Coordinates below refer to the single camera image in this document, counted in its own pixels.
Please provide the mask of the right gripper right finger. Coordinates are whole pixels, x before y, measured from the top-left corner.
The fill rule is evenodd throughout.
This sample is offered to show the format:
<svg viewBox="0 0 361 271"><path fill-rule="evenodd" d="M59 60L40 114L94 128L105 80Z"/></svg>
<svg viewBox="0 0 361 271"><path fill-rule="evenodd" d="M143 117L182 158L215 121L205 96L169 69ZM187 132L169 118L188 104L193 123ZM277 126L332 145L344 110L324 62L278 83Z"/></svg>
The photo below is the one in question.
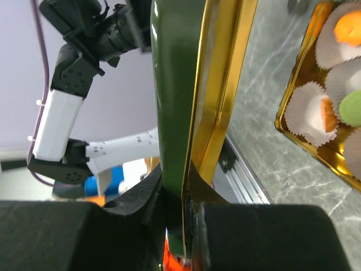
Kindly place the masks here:
<svg viewBox="0 0 361 271"><path fill-rule="evenodd" d="M193 270L350 270L334 224L314 205L231 204L191 164L186 255Z"/></svg>

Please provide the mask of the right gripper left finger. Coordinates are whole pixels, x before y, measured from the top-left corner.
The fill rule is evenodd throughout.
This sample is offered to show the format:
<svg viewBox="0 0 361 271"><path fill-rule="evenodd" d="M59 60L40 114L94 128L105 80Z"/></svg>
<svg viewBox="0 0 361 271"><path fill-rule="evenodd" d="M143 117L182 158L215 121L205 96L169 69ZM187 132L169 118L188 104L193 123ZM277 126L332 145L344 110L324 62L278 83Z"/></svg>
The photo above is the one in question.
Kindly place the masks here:
<svg viewBox="0 0 361 271"><path fill-rule="evenodd" d="M2 270L158 270L164 242L160 167L103 207L1 202Z"/></svg>

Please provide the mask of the orange flower cookie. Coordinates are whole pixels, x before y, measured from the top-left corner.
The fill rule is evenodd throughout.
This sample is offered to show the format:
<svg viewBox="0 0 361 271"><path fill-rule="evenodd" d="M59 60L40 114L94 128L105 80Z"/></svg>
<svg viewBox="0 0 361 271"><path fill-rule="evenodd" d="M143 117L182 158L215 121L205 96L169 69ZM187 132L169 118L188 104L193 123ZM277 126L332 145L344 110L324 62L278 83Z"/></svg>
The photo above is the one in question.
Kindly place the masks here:
<svg viewBox="0 0 361 271"><path fill-rule="evenodd" d="M321 100L320 111L325 132L330 133L335 130L338 120L333 113L333 104L330 98L325 97Z"/></svg>

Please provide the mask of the green round cookie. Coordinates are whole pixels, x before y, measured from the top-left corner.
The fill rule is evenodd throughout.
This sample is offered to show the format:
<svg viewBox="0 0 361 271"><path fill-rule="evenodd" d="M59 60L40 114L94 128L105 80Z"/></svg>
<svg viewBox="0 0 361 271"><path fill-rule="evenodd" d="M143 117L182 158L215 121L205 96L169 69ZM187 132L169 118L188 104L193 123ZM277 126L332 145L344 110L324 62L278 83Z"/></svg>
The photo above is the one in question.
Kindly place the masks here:
<svg viewBox="0 0 361 271"><path fill-rule="evenodd" d="M353 127L360 127L360 90L348 94L339 106L341 121Z"/></svg>

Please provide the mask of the gold cookie tin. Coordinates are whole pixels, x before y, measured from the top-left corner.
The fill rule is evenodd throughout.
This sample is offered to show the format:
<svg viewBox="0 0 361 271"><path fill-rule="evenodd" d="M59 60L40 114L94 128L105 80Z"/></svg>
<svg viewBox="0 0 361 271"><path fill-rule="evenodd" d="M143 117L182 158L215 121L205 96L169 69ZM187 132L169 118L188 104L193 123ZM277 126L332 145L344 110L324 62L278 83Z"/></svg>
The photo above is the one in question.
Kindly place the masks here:
<svg viewBox="0 0 361 271"><path fill-rule="evenodd" d="M275 126L360 190L359 1L319 1L307 22Z"/></svg>

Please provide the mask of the gold tin lid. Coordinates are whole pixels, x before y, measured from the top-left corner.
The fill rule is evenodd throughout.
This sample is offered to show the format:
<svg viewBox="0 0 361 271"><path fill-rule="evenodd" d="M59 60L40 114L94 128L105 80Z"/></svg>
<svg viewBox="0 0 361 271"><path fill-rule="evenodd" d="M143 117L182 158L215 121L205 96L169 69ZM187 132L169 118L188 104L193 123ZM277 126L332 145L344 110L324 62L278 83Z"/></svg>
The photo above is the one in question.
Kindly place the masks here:
<svg viewBox="0 0 361 271"><path fill-rule="evenodd" d="M210 186L230 123L256 1L153 1L150 27L169 250L190 258L191 207Z"/></svg>

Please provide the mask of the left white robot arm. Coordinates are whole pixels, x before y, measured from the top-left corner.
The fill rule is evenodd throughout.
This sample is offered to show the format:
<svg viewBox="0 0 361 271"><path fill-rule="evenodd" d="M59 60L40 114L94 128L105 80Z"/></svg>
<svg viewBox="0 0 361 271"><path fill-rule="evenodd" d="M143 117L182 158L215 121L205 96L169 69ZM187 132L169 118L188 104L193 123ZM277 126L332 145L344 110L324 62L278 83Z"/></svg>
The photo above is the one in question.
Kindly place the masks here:
<svg viewBox="0 0 361 271"><path fill-rule="evenodd" d="M93 78L104 75L100 62L116 67L131 50L150 51L151 4L31 1L45 86L27 167L39 182L80 185L114 166L159 155L157 129L100 142L70 137Z"/></svg>

